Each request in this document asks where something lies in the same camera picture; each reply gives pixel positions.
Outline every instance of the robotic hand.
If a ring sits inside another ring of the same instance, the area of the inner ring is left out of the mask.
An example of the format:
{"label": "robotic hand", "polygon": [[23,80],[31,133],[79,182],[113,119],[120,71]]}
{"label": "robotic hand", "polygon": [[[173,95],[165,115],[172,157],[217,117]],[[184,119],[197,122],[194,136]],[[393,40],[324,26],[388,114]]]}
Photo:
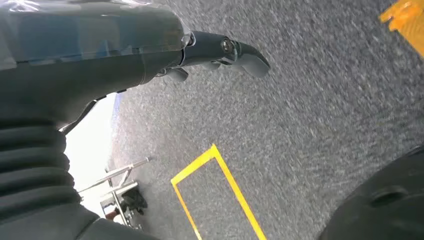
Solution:
{"label": "robotic hand", "polygon": [[152,237],[86,210],[63,154],[64,126],[92,101],[182,67],[267,60],[226,36],[190,31],[169,8],[135,0],[0,0],[0,233],[5,240]]}

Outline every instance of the floor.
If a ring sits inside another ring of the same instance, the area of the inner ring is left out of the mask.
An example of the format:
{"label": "floor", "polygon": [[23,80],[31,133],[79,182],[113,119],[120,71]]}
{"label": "floor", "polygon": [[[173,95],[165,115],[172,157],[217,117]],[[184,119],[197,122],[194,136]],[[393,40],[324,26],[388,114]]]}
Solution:
{"label": "floor", "polygon": [[[216,144],[270,240],[315,239],[343,199],[424,140],[423,59],[378,16],[394,0],[162,0],[194,30],[257,46],[258,79],[190,67],[118,96],[110,168],[133,173],[144,230],[197,239],[171,178]],[[258,239],[215,161],[178,188],[204,240]]]}

